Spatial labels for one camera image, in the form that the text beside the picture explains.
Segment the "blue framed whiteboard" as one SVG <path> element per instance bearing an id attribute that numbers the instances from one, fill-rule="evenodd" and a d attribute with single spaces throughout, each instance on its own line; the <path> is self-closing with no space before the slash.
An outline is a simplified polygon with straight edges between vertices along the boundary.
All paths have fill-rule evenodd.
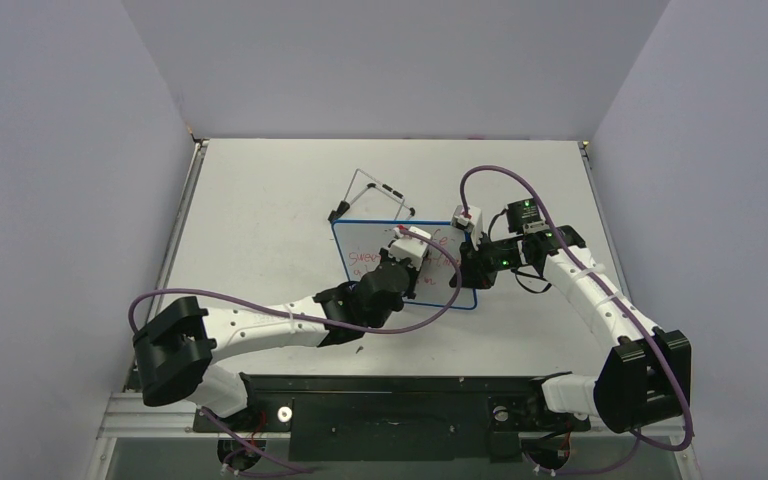
<path id="1" fill-rule="evenodd" d="M 332 224 L 337 250 L 349 280 L 357 281 L 380 263 L 380 250 L 395 239 L 395 220 L 338 220 Z M 405 221 L 404 227 L 420 229 L 448 252 L 443 255 L 431 247 L 417 280 L 415 298 L 408 304 L 441 307 L 451 298 L 454 288 L 449 281 L 460 265 L 459 248 L 469 235 L 444 221 Z"/>

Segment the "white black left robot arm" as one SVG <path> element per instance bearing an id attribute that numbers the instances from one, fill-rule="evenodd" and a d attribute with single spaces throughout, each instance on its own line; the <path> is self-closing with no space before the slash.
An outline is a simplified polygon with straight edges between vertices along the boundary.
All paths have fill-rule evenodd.
<path id="1" fill-rule="evenodd" d="M 180 297 L 133 337 L 142 399 L 148 407 L 188 400 L 211 410 L 232 429 L 251 427 L 258 402 L 250 380 L 220 366 L 231 357 L 283 347 L 326 347 L 379 331 L 414 297 L 423 254 L 382 249 L 379 265 L 269 313 L 206 308 Z"/>

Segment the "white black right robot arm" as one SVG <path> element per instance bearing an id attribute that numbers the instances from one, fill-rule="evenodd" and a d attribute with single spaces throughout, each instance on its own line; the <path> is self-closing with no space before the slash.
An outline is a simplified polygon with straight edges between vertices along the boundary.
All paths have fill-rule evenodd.
<path id="1" fill-rule="evenodd" d="M 451 224 L 467 234 L 460 247 L 463 286 L 488 289 L 497 273 L 530 267 L 565 297 L 606 353 L 597 375 L 540 380 L 540 390 L 523 402 L 526 418 L 548 427 L 563 414 L 595 416 L 615 433 L 676 417 L 690 427 L 687 337 L 642 314 L 603 272 L 583 237 L 550 221 L 536 198 L 509 204 L 506 215 L 509 237 L 493 240 L 479 208 L 456 207 Z"/>

